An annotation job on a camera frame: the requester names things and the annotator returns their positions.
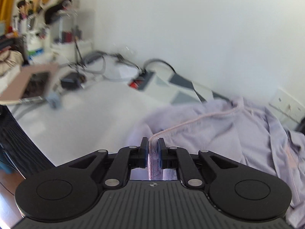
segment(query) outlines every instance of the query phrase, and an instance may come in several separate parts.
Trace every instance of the gray cable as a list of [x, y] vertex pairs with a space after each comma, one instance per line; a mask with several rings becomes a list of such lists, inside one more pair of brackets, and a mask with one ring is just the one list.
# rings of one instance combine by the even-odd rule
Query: gray cable
[[35, 103], [33, 104], [32, 106], [26, 108], [25, 110], [23, 110], [20, 114], [18, 114], [16, 117], [15, 117], [15, 120], [18, 121], [20, 120], [23, 116], [25, 116], [27, 113], [33, 111], [34, 109], [36, 108], [39, 108], [41, 107], [42, 105], [45, 104], [45, 101], [41, 102], [41, 103]]
[[87, 65], [91, 64], [92, 62], [94, 62], [95, 60], [97, 60], [101, 57], [104, 57], [104, 56], [108, 56], [108, 54], [105, 52], [101, 52], [101, 51], [94, 51], [94, 52], [89, 53], [88, 55], [86, 55], [83, 58], [83, 63], [84, 63], [84, 65], [87, 66]]
[[14, 114], [17, 112], [17, 110], [21, 107], [21, 104], [17, 104], [14, 106], [13, 110], [11, 111], [11, 114], [14, 116]]
[[123, 62], [122, 62], [122, 64], [125, 64], [125, 65], [128, 65], [128, 66], [136, 67], [140, 72], [143, 72], [143, 70], [142, 70], [139, 66], [137, 66], [135, 63], [133, 63], [133, 62], [127, 60], [127, 59], [124, 59]]
[[85, 69], [85, 68], [83, 69], [83, 71], [91, 73], [91, 74], [103, 75], [106, 72], [106, 60], [105, 60], [105, 57], [103, 55], [100, 55], [100, 56], [103, 58], [103, 68], [100, 71], [88, 70], [88, 69]]

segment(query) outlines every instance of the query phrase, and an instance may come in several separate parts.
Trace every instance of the wooden floor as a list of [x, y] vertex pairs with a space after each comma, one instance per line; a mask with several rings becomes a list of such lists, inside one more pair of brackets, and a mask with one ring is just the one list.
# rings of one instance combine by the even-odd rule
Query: wooden floor
[[[13, 194], [23, 180], [24, 178], [19, 173], [8, 175], [4, 170], [0, 170], [0, 182]], [[22, 216], [15, 204], [14, 196], [0, 184], [0, 228], [11, 228], [21, 219]]]

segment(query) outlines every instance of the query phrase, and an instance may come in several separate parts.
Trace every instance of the black gripper base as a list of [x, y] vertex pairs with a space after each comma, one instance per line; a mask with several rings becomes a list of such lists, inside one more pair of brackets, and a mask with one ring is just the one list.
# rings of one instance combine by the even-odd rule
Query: black gripper base
[[14, 229], [291, 229], [283, 219], [245, 222], [218, 211], [204, 192], [180, 181], [128, 181], [105, 191], [89, 212], [69, 221], [44, 223], [25, 218]]

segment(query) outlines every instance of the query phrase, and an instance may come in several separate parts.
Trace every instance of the bottle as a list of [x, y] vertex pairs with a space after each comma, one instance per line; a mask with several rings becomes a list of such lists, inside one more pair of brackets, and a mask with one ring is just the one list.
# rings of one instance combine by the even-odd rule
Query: bottle
[[28, 60], [33, 60], [34, 56], [40, 55], [44, 52], [43, 42], [37, 31], [30, 31], [27, 35], [26, 42]]
[[75, 10], [80, 9], [80, 0], [73, 0], [73, 8]]
[[51, 30], [49, 28], [45, 29], [44, 50], [51, 52]]

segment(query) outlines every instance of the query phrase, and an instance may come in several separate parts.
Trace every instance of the white wall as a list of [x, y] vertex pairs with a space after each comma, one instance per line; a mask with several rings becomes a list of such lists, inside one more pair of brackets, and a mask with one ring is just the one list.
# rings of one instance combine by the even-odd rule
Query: white wall
[[305, 0], [82, 0], [97, 49], [127, 45], [227, 96], [305, 104]]

